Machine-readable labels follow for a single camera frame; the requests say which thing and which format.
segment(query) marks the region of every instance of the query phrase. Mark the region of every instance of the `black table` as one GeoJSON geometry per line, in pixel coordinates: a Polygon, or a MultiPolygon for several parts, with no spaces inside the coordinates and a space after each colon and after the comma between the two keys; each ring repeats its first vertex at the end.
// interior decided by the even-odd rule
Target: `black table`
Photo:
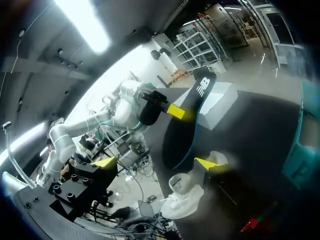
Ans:
{"type": "MultiPolygon", "coordinates": [[[[158,91],[174,102],[187,89],[161,88],[158,91]]],[[[295,197],[294,187],[281,173],[298,126],[300,106],[261,94],[238,91],[238,99],[213,130],[199,125],[193,150],[195,157],[206,158],[218,151],[243,173],[261,194],[282,201],[295,197]]],[[[169,179],[176,174],[162,162],[162,146],[171,116],[161,113],[158,121],[145,133],[159,184],[165,197],[172,193],[169,179]]],[[[237,225],[213,203],[214,193],[204,201],[210,203],[175,223],[184,240],[229,239],[237,225]]]]}

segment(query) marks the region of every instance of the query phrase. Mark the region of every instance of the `shoe insole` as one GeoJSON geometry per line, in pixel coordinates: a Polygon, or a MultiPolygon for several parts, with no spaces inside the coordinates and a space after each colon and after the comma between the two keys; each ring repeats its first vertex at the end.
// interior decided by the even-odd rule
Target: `shoe insole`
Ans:
{"type": "Polygon", "coordinates": [[[209,71],[198,71],[194,77],[196,82],[180,106],[185,110],[185,115],[182,119],[171,119],[162,144],[164,165],[182,172],[193,168],[196,156],[192,154],[192,145],[197,133],[198,116],[217,78],[215,73],[209,71]]]}

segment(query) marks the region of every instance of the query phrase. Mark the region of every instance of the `black tabletop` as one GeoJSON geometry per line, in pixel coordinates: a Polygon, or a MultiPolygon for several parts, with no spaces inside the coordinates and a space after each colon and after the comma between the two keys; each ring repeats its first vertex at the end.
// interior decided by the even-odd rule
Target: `black tabletop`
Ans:
{"type": "MultiPolygon", "coordinates": [[[[174,102],[187,89],[162,88],[159,92],[174,102]]],[[[238,91],[238,98],[213,130],[198,126],[194,157],[206,158],[218,151],[264,195],[289,201],[294,188],[282,174],[298,126],[300,106],[261,94],[238,91]]],[[[169,179],[176,174],[163,165],[162,145],[171,116],[162,113],[144,133],[164,196],[172,193],[169,179]]],[[[204,199],[211,201],[212,196],[204,199]]],[[[175,221],[184,240],[228,239],[235,223],[214,204],[175,221]]]]}

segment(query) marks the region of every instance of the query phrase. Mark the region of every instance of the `new balance logo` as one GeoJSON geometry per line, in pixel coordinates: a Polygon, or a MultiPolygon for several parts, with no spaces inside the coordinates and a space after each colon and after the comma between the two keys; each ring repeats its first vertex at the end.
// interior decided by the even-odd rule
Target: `new balance logo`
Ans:
{"type": "Polygon", "coordinates": [[[198,91],[199,95],[202,97],[205,93],[205,90],[207,89],[207,87],[209,86],[210,83],[210,79],[204,77],[201,82],[200,82],[200,86],[198,86],[196,88],[196,90],[198,91]]]}

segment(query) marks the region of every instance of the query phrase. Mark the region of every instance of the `ceiling light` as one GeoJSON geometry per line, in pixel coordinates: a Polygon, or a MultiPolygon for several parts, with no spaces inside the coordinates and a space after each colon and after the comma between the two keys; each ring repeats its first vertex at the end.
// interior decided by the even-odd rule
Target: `ceiling light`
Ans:
{"type": "Polygon", "coordinates": [[[55,2],[95,53],[103,53],[108,48],[110,39],[98,20],[90,0],[55,0],[55,2]]]}
{"type": "Polygon", "coordinates": [[[199,19],[197,19],[197,20],[193,20],[193,21],[188,21],[188,22],[186,22],[185,24],[183,24],[183,25],[182,25],[182,27],[183,27],[183,26],[185,26],[185,25],[188,25],[188,24],[194,23],[195,21],[199,21],[199,19]]]}
{"type": "Polygon", "coordinates": [[[48,150],[48,147],[46,146],[39,154],[39,156],[41,157],[43,154],[45,154],[45,152],[48,150]]]}
{"type": "MultiPolygon", "coordinates": [[[[23,134],[21,137],[19,137],[17,140],[15,140],[11,145],[10,149],[11,152],[14,152],[17,150],[21,145],[26,144],[28,141],[30,141],[33,137],[43,132],[45,128],[45,123],[41,123],[38,126],[35,126],[31,130],[27,131],[25,134],[23,134]]],[[[0,166],[2,163],[7,159],[8,157],[8,151],[4,150],[0,154],[0,166]]]]}
{"type": "Polygon", "coordinates": [[[224,9],[242,10],[241,8],[226,6],[224,9]]]}

